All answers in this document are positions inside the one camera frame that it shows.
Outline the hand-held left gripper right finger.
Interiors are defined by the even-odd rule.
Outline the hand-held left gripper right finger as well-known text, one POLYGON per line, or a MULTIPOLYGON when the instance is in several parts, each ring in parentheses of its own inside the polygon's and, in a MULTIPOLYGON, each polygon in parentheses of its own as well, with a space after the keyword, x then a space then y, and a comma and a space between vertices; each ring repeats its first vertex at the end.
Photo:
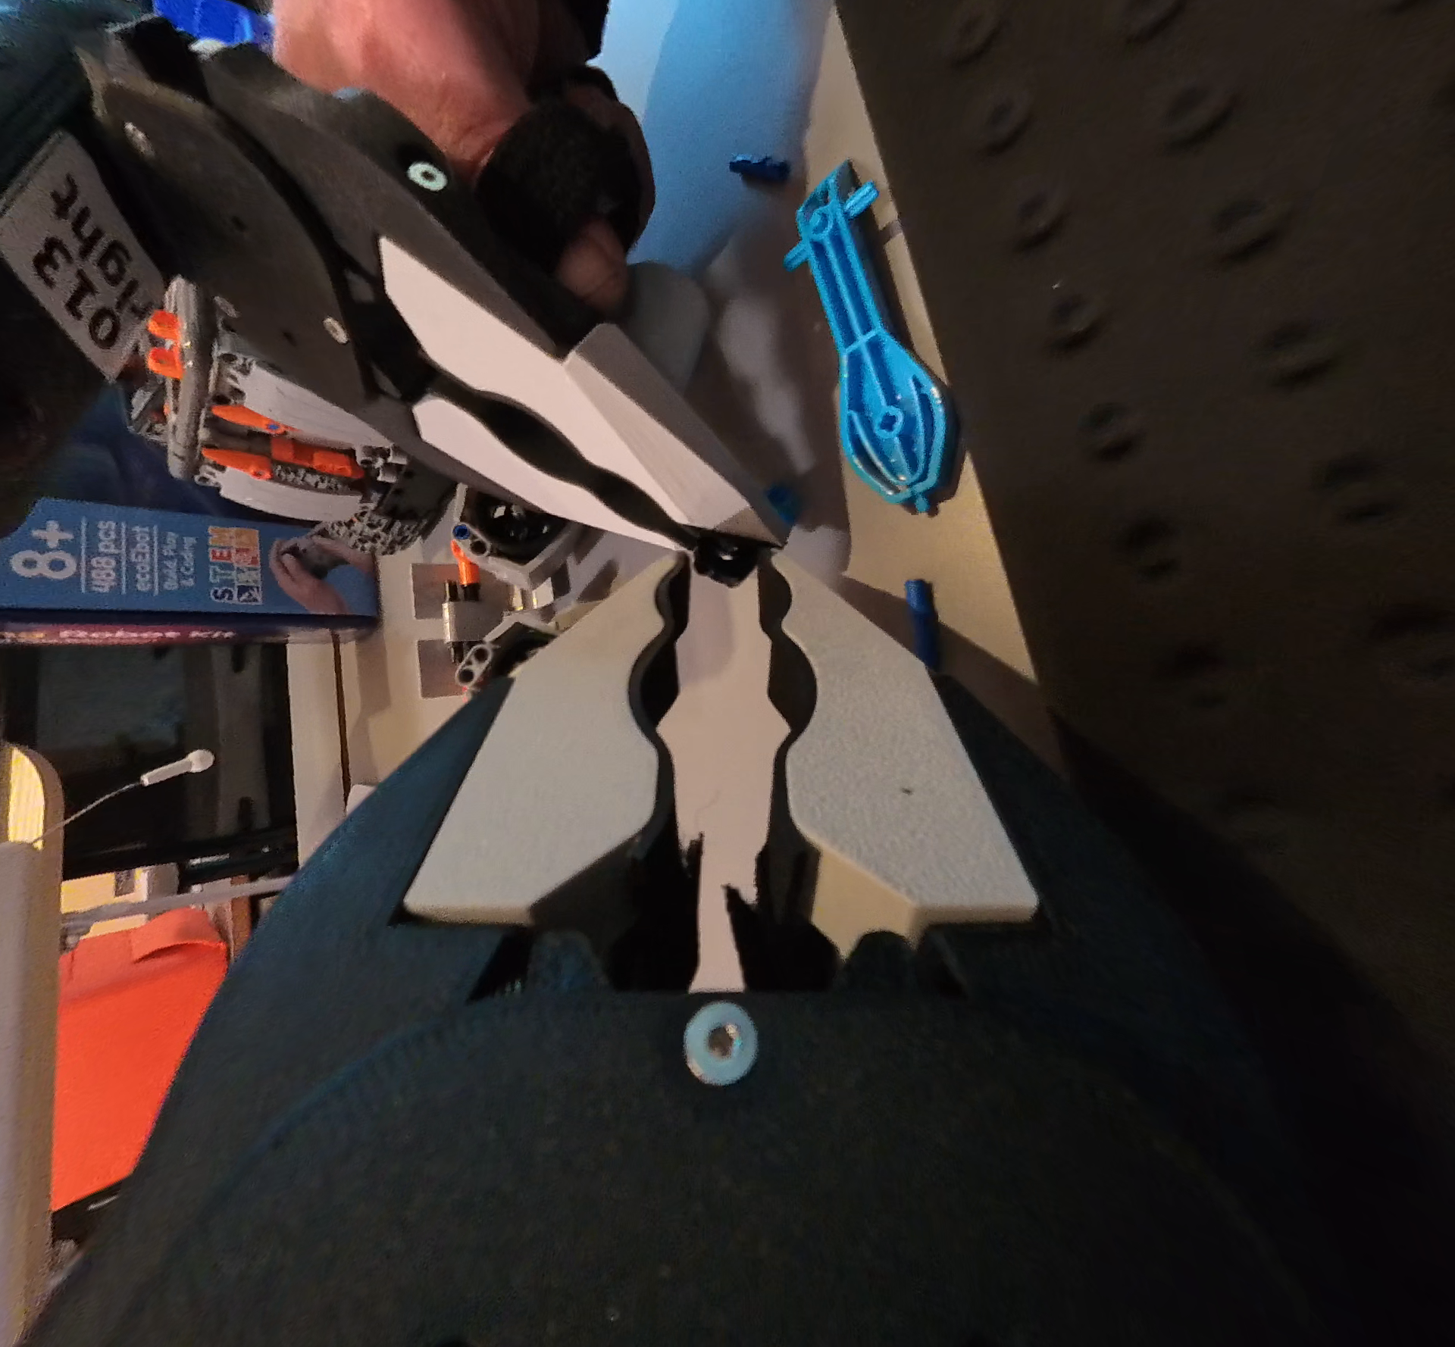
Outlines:
POLYGON ((773 658, 808 665, 784 753, 787 818, 812 859, 806 918, 840 953, 876 933, 1025 924, 1020 857, 919 660, 795 561, 773 658))

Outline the orange box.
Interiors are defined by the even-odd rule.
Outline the orange box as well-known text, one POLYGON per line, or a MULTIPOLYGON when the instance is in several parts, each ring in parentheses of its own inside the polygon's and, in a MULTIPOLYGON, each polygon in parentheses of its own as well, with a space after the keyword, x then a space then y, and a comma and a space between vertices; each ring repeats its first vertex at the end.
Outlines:
POLYGON ((82 938, 61 958, 53 1212, 130 1175, 228 963, 200 908, 82 938))

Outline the person's right hand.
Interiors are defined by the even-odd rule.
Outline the person's right hand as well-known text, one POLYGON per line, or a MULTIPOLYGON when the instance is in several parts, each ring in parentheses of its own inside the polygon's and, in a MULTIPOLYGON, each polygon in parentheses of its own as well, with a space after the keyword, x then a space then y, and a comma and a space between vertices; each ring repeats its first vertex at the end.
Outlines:
POLYGON ((609 0, 272 0, 275 58, 365 91, 494 207, 503 238, 596 314, 627 305, 655 205, 644 137, 590 63, 609 0))

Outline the light blue brick separator tool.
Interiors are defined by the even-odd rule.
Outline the light blue brick separator tool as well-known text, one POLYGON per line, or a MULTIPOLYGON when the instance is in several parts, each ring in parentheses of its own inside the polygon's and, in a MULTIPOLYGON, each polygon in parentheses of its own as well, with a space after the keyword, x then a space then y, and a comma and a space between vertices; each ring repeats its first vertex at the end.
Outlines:
POLYGON ((891 322, 867 219, 880 193, 849 162, 795 213, 787 271, 809 269, 837 362, 839 441, 853 474, 882 502, 918 516, 952 480, 957 420, 944 384, 891 322))

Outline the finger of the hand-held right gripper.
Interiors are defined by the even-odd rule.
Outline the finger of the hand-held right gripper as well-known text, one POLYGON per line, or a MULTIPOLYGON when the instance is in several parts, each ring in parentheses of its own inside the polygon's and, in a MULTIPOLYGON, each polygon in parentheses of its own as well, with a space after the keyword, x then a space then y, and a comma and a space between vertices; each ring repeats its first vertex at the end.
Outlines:
POLYGON ((544 514, 649 545, 694 553, 700 531, 648 474, 640 440, 665 435, 649 418, 601 413, 585 398, 545 413, 471 390, 427 393, 410 406, 421 441, 475 489, 500 489, 544 514))
POLYGON ((388 303, 436 373, 429 393, 491 393, 537 413, 548 401, 579 410, 589 398, 598 412, 617 413, 620 426, 649 418, 665 435, 640 440, 648 474, 686 523, 770 547, 786 542, 789 528, 761 486, 620 326, 596 325, 558 356, 492 278, 485 277, 477 300, 388 238, 379 239, 379 260, 388 303))

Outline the blue plastic bin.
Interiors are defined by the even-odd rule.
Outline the blue plastic bin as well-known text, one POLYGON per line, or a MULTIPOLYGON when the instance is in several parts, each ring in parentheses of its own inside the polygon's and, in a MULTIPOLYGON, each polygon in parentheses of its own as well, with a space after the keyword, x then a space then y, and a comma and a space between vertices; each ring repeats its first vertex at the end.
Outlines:
POLYGON ((267 55, 273 50, 273 22, 269 14, 252 11, 233 0, 152 0, 154 13, 193 41, 211 41, 225 47, 256 46, 267 55))

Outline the large grey orange toy vehicle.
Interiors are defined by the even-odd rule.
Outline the large grey orange toy vehicle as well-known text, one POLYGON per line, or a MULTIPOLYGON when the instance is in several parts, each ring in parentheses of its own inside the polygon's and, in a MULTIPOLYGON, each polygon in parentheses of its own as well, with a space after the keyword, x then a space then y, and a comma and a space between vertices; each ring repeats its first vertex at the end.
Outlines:
POLYGON ((152 312, 148 342, 129 420, 174 478, 373 558, 447 517, 455 482, 281 375, 188 284, 152 312))

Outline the blue toy kit box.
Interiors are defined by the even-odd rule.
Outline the blue toy kit box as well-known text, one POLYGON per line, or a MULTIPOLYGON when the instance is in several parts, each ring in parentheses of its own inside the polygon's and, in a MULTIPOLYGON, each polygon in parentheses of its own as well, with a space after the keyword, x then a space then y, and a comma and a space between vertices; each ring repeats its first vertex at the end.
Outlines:
POLYGON ((374 570, 295 523, 42 499, 2 545, 5 646, 325 641, 377 621, 374 570))

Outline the pale wooden board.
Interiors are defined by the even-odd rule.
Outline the pale wooden board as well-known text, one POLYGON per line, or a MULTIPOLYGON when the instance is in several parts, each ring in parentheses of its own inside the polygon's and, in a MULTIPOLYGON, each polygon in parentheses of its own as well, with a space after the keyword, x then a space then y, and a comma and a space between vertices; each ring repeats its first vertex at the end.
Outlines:
POLYGON ((54 769, 2 748, 2 1341, 22 1338, 51 1251, 62 952, 64 794, 54 769))

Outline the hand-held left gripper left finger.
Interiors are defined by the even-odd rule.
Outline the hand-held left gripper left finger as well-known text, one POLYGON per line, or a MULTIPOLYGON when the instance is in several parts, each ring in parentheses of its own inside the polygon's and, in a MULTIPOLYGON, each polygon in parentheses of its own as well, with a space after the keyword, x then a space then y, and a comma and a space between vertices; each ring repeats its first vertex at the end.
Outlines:
POLYGON ((634 924, 640 868, 677 848, 671 758, 683 556, 651 564, 536 652, 405 894, 432 924, 634 924))

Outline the grey orange twin-motor toy assembly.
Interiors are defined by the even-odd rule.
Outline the grey orange twin-motor toy assembly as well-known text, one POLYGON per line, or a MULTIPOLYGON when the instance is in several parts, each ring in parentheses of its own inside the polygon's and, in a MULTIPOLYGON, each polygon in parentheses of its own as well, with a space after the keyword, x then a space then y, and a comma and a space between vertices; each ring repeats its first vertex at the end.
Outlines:
POLYGON ((410 564, 422 699, 453 702, 511 676, 652 558, 582 522, 461 491, 410 564))

